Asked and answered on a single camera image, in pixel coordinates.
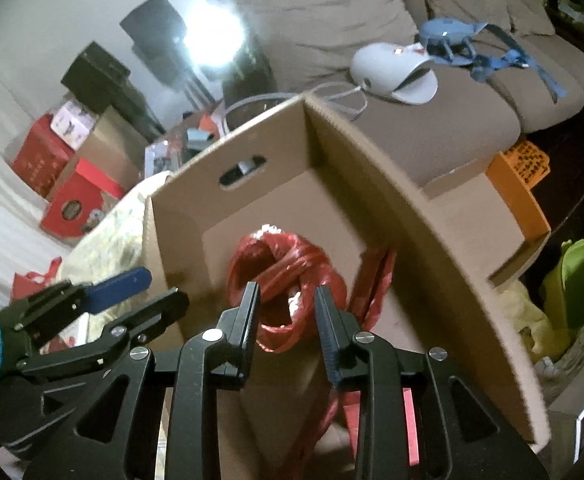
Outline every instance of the red plastic bag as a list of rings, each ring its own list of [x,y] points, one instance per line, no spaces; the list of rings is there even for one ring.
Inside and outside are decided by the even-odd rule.
[[[28,272],[27,274],[15,273],[14,280],[12,281],[10,302],[27,298],[50,285],[56,276],[58,268],[61,266],[61,261],[61,257],[52,260],[50,262],[50,268],[45,274],[39,274],[38,272]]]
[[[265,351],[284,352],[301,339],[316,336],[314,290],[320,285],[330,287],[336,307],[354,314],[362,330],[376,325],[392,282],[395,259],[396,252],[389,248],[366,250],[348,302],[345,282],[322,248],[299,235],[260,231],[240,241],[230,261],[227,295],[230,304],[239,304],[247,282],[259,283],[257,342]],[[293,310],[289,300],[298,292],[298,307]],[[358,397],[339,399],[329,390],[317,396],[287,459],[272,478],[302,476],[314,446],[338,412],[339,401],[342,406],[354,404],[358,413]],[[349,429],[352,434],[358,433],[358,420]]]

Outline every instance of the curtain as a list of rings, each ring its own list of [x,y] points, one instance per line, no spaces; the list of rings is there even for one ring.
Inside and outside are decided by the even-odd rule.
[[[10,297],[14,273],[45,273],[70,247],[48,236],[38,223],[48,204],[25,184],[4,160],[29,129],[30,117],[0,77],[0,308]]]

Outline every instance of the red box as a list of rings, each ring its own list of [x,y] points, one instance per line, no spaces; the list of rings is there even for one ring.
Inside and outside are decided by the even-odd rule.
[[[65,240],[81,238],[94,229],[125,195],[124,189],[84,158],[64,172],[40,227]]]
[[[35,122],[23,147],[12,163],[12,170],[42,197],[46,197],[74,150],[52,131],[52,115]]]

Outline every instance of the dark floor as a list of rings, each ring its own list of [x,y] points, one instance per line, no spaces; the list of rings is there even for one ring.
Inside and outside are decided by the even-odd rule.
[[[544,276],[557,264],[561,243],[584,238],[584,109],[561,124],[530,134],[550,156],[550,174],[532,190],[552,227],[538,260],[522,278],[536,304]]]

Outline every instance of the green object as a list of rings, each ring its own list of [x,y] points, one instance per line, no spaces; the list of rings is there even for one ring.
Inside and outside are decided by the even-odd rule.
[[[574,339],[584,325],[584,239],[561,245],[562,257],[540,289],[544,311],[555,330]]]

